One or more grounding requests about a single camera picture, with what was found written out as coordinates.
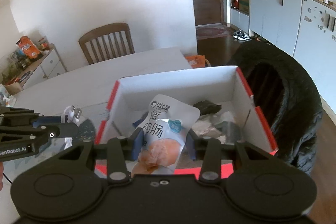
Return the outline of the person left hand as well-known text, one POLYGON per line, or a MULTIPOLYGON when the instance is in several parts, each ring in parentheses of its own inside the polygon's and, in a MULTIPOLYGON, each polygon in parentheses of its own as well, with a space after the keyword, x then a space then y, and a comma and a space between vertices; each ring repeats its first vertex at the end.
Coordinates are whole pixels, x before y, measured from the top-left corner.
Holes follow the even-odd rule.
POLYGON ((0 191, 3 189, 3 171, 4 171, 3 162, 0 162, 0 191))

